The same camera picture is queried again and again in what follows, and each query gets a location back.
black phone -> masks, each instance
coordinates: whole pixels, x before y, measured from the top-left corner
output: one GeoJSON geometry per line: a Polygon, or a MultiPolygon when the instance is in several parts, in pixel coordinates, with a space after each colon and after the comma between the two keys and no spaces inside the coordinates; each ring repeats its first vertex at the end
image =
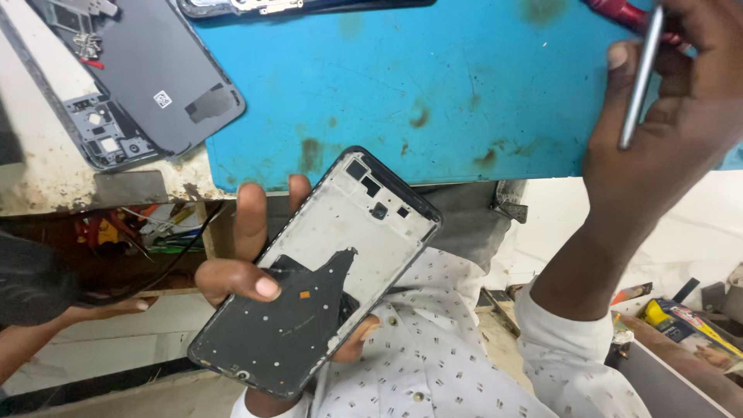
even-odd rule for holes
{"type": "Polygon", "coordinates": [[[299,395],[442,225],[368,151],[346,149],[256,263],[281,295],[228,297],[189,358],[274,396],[299,395]]]}

white patterned shirt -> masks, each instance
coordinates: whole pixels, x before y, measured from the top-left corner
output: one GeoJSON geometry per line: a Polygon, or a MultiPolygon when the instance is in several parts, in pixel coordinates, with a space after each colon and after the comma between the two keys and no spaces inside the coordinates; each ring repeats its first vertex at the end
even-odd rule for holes
{"type": "MultiPolygon", "coordinates": [[[[519,294],[519,352],[533,395],[492,365],[474,313],[484,272],[434,248],[396,283],[372,313],[380,327],[360,361],[328,363],[312,408],[317,418],[650,417],[624,376],[603,361],[613,333],[609,314],[570,321],[519,294]]],[[[280,418],[306,418],[312,395],[280,418]]],[[[253,418],[244,396],[232,418],[253,418]]]]}

blue repair mat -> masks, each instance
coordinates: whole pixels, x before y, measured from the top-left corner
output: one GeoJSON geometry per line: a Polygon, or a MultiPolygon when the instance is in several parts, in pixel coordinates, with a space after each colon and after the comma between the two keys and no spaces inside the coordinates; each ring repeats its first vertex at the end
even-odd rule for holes
{"type": "MultiPolygon", "coordinates": [[[[315,182],[351,145],[410,184],[579,176],[606,48],[633,36],[577,0],[193,25],[247,101],[207,140],[228,192],[286,190],[291,173],[315,182]]],[[[723,168],[743,168],[743,148],[723,168]]]]}

white workbench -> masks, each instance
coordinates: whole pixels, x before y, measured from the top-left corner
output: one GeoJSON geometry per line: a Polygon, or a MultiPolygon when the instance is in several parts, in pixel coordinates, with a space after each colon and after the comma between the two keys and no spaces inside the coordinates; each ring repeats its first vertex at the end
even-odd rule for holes
{"type": "MultiPolygon", "coordinates": [[[[0,7],[50,84],[60,86],[56,88],[60,100],[95,91],[92,77],[25,0],[0,0],[0,7]]],[[[25,156],[22,164],[0,166],[0,216],[93,208],[96,172],[86,164],[2,33],[0,100],[25,156]]],[[[154,161],[133,170],[159,170],[169,201],[234,197],[212,183],[203,144],[176,161],[154,161]]]]}

shirt sleeve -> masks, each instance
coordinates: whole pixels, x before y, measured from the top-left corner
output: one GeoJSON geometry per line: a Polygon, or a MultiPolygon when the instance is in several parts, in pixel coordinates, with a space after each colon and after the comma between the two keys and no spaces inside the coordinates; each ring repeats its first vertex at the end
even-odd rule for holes
{"type": "Polygon", "coordinates": [[[554,315],[531,298],[534,280],[519,293],[515,310],[524,374],[536,397],[560,417],[649,418],[627,379],[604,365],[614,333],[610,314],[597,321],[554,315]]]}
{"type": "MultiPolygon", "coordinates": [[[[233,411],[230,414],[230,418],[258,418],[251,414],[250,411],[245,407],[245,390],[242,391],[240,397],[235,401],[233,405],[233,411]]],[[[312,403],[312,395],[307,392],[302,394],[302,398],[299,402],[292,407],[289,411],[283,414],[276,415],[274,418],[307,418],[310,410],[310,404],[312,403]]]]}

